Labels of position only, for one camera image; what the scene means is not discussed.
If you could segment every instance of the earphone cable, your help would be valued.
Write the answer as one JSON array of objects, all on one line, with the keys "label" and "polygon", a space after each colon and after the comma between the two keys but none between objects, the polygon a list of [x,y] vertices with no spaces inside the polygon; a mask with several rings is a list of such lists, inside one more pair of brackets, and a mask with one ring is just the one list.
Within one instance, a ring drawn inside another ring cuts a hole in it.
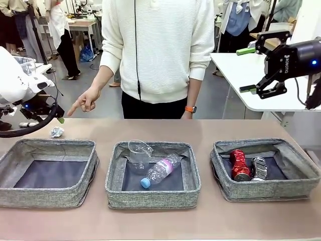
[{"label": "earphone cable", "polygon": [[135,16],[135,47],[136,47],[136,74],[137,74],[137,88],[139,100],[141,100],[141,89],[140,89],[140,81],[138,76],[138,56],[137,56],[137,25],[136,25],[136,0],[134,0],[134,16]]}]

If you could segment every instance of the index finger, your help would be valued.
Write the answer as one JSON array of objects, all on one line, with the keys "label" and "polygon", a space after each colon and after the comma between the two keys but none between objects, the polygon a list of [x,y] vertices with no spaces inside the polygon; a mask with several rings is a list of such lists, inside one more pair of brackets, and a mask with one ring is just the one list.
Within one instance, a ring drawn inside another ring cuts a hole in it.
[{"label": "index finger", "polygon": [[72,116],[72,114],[75,112],[75,110],[80,107],[80,101],[76,100],[75,103],[72,104],[72,106],[70,107],[70,110],[67,113],[67,116]]}]

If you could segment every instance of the black cable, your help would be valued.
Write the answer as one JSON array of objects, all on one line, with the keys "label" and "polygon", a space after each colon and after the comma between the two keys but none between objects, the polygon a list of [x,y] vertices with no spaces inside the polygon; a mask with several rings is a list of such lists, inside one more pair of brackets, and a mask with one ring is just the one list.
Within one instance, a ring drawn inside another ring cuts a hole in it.
[{"label": "black cable", "polygon": [[294,79],[295,79],[296,88],[297,88],[297,96],[296,97],[297,97],[298,101],[300,101],[300,103],[305,106],[305,103],[303,103],[303,101],[300,99],[299,83],[296,78],[294,78]]},{"label": "black cable", "polygon": [[273,4],[272,4],[272,9],[271,9],[271,12],[270,12],[270,14],[269,14],[269,19],[268,19],[268,21],[267,21],[267,25],[266,25],[266,29],[265,29],[266,32],[269,31],[270,25],[271,25],[271,23],[272,23],[273,16],[274,16],[274,10],[275,10],[275,6],[276,6],[276,0],[273,0],[273,1],[274,1],[274,2],[273,2]]},{"label": "black cable", "polygon": [[134,0],[134,16],[135,16],[135,47],[136,47],[136,74],[137,74],[137,88],[139,100],[141,101],[141,89],[140,89],[140,81],[138,76],[138,56],[137,56],[137,25],[136,25],[136,0]]}]

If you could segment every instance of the white knit sweater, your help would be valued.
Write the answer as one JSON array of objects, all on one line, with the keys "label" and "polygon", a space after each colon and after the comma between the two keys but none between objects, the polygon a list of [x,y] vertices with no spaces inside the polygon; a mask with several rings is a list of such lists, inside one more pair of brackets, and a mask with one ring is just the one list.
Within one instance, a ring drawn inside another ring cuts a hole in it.
[{"label": "white knit sweater", "polygon": [[[103,0],[100,65],[120,69],[121,88],[137,91],[134,0]],[[189,78],[203,80],[214,49],[213,0],[136,0],[138,76],[149,103],[186,98]]]}]

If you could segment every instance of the metal stand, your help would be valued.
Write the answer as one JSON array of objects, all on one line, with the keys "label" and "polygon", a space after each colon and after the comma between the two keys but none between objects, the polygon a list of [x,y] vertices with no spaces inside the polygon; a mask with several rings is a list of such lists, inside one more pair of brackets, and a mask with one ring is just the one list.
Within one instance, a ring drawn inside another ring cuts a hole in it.
[{"label": "metal stand", "polygon": [[38,47],[39,47],[39,50],[40,50],[40,54],[41,54],[42,60],[43,60],[44,64],[48,64],[48,60],[47,60],[47,57],[45,55],[44,48],[42,47],[42,44],[40,42],[38,30],[37,30],[37,27],[36,27],[36,24],[35,24],[35,17],[36,16],[35,16],[35,12],[34,12],[33,6],[31,4],[29,4],[29,3],[27,3],[27,5],[28,5],[28,13],[29,13],[29,16],[30,16],[32,28],[33,28],[33,31],[34,31],[35,36],[36,36],[36,40],[37,40],[37,44],[38,44]]},{"label": "metal stand", "polygon": [[269,31],[270,29],[270,25],[272,23],[272,20],[273,20],[273,16],[274,16],[274,10],[275,10],[275,6],[276,6],[276,0],[273,0],[273,5],[272,5],[272,9],[271,9],[271,12],[269,14],[269,20],[267,21],[267,25],[266,25],[266,29],[265,31]]}]

